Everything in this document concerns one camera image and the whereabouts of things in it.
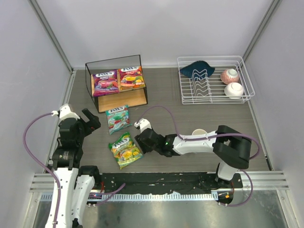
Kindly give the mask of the purple Fox's berries candy bag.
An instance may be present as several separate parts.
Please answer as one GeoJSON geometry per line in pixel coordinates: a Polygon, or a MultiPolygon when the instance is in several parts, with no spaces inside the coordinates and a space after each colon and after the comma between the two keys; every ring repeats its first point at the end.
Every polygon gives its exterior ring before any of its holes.
{"type": "Polygon", "coordinates": [[[92,74],[93,97],[119,93],[117,70],[92,74]]]}

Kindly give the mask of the orange Fox's fruits candy bag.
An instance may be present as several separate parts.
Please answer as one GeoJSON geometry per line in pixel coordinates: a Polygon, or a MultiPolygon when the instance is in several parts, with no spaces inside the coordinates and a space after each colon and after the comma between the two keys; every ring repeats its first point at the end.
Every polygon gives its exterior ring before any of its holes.
{"type": "Polygon", "coordinates": [[[120,90],[130,90],[145,87],[141,66],[131,66],[118,69],[120,90]]]}

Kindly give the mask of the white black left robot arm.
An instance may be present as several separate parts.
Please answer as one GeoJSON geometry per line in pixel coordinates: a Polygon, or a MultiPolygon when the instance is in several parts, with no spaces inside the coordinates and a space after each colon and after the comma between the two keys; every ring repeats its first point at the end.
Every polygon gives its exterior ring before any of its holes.
{"type": "Polygon", "coordinates": [[[68,104],[55,114],[60,119],[58,146],[52,155],[54,190],[47,228],[81,228],[90,191],[100,184],[97,166],[80,166],[84,138],[100,128],[99,118],[82,110],[85,122],[68,104]]]}

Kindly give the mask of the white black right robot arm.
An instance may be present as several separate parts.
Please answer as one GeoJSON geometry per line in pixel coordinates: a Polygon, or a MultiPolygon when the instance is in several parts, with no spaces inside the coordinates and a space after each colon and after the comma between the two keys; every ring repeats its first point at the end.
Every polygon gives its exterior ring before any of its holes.
{"type": "Polygon", "coordinates": [[[216,169],[216,188],[230,187],[234,174],[249,167],[251,139],[234,129],[220,125],[216,131],[201,135],[162,136],[151,127],[141,130],[135,140],[143,153],[156,151],[165,157],[188,153],[214,153],[221,162],[216,169]]]}

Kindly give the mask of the green Fox's spring tea bag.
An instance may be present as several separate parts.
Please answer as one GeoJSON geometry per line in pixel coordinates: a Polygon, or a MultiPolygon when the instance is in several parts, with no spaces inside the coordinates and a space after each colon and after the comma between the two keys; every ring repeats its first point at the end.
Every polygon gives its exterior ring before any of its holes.
{"type": "Polygon", "coordinates": [[[122,134],[115,142],[109,143],[108,147],[120,169],[143,157],[141,150],[136,146],[129,132],[122,134]]]}

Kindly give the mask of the teal Fox's blossom candy bag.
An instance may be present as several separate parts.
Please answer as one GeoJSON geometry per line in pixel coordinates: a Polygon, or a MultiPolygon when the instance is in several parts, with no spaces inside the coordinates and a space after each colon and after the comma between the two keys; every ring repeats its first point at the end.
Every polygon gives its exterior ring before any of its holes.
{"type": "Polygon", "coordinates": [[[109,127],[109,134],[113,134],[114,132],[131,125],[128,108],[128,105],[122,105],[105,112],[109,127]]]}

